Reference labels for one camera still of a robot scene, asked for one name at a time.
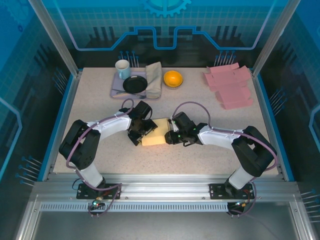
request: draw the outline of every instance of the white countertop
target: white countertop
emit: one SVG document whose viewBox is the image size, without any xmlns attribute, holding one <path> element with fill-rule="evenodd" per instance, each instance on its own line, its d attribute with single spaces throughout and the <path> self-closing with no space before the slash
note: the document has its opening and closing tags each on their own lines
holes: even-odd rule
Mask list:
<svg viewBox="0 0 320 240">
<path fill-rule="evenodd" d="M 144 68 L 133 68 L 132 70 L 144 71 Z M 144 100 L 152 107 L 152 119 L 169 117 L 179 104 L 185 101 L 195 101 L 209 110 L 212 126 L 245 129 L 251 125 L 268 138 L 251 80 L 248 82 L 248 87 L 253 98 L 253 105 L 224 110 L 204 79 L 202 73 L 209 72 L 206 68 L 163 68 L 162 72 L 169 70 L 180 72 L 183 76 L 183 84 L 176 90 L 170 90 L 162 85 L 160 99 Z M 83 69 L 64 135 L 75 120 L 81 119 L 84 122 L 100 120 L 114 115 L 121 108 L 123 99 L 110 97 L 115 72 L 115 68 Z M 179 110 L 185 112 L 195 124 L 208 122 L 206 112 L 197 105 L 187 104 Z M 127 136 L 127 131 L 118 132 L 102 141 L 94 163 L 103 174 L 231 174 L 240 165 L 232 150 L 213 145 L 134 146 Z M 56 173 L 73 172 L 66 168 L 66 160 L 60 154 L 58 154 L 53 171 Z M 277 175 L 278 171 L 274 168 L 264 174 Z"/>
</svg>

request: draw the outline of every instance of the gear icon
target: gear icon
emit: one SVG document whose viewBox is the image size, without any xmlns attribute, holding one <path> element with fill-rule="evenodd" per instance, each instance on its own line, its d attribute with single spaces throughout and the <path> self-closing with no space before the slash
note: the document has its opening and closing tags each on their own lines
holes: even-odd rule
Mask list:
<svg viewBox="0 0 320 240">
<path fill-rule="evenodd" d="M 180 14 L 181 10 L 187 9 L 187 4 L 191 4 L 191 0 L 141 0 L 145 10 L 149 10 L 150 14 L 157 17 L 168 15 L 173 17 L 174 14 Z"/>
<path fill-rule="evenodd" d="M 11 17 L 22 25 L 29 15 L 28 0 L 0 0 L 0 7 L 6 7 Z"/>
</svg>

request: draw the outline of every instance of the speckled tabletop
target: speckled tabletop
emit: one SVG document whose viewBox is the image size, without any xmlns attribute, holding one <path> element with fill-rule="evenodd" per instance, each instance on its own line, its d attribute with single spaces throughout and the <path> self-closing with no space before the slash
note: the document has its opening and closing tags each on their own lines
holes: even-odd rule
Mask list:
<svg viewBox="0 0 320 240">
<path fill-rule="evenodd" d="M 160 99 L 145 101 L 153 109 L 153 119 L 169 117 L 179 104 L 196 101 L 209 110 L 211 125 L 226 129 L 244 129 L 251 125 L 267 137 L 266 126 L 251 80 L 248 82 L 248 87 L 254 100 L 253 105 L 224 110 L 203 77 L 202 73 L 207 73 L 207 69 L 163 68 L 162 72 L 169 70 L 180 72 L 183 84 L 176 90 L 162 85 Z M 81 119 L 84 122 L 100 120 L 114 115 L 121 108 L 123 99 L 110 97 L 115 72 L 115 68 L 83 69 L 64 134 L 75 120 Z M 197 105 L 184 105 L 180 110 L 184 111 L 195 124 L 208 121 L 206 112 Z M 104 174 L 231 174 L 240 165 L 232 150 L 213 145 L 134 146 L 127 136 L 127 131 L 118 132 L 104 139 L 98 147 L 94 163 L 100 173 Z M 53 171 L 73 172 L 66 168 L 66 160 L 60 154 Z M 277 175 L 278 171 L 274 168 L 264 174 Z"/>
</svg>

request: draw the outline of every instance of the glass panel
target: glass panel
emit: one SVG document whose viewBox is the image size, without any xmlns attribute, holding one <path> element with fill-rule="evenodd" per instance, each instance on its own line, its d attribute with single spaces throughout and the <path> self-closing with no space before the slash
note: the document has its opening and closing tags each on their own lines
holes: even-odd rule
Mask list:
<svg viewBox="0 0 320 240">
<path fill-rule="evenodd" d="M 70 73 L 27 0 L 1 1 L 0 31 L 0 235 L 13 239 Z"/>
<path fill-rule="evenodd" d="M 252 67 L 287 0 L 43 2 L 79 68 L 130 57 L 140 67 Z"/>
<path fill-rule="evenodd" d="M 293 175 L 302 193 L 311 189 L 320 192 L 319 8 L 318 0 L 300 2 L 261 71 Z"/>
</svg>

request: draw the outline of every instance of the black plate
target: black plate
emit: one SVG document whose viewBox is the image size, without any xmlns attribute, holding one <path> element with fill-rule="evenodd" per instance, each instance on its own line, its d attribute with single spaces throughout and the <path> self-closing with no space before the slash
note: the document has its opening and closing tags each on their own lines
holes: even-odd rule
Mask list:
<svg viewBox="0 0 320 240">
<path fill-rule="evenodd" d="M 123 82 L 123 89 L 130 94 L 141 93 L 147 86 L 148 82 L 143 76 L 130 76 Z"/>
</svg>

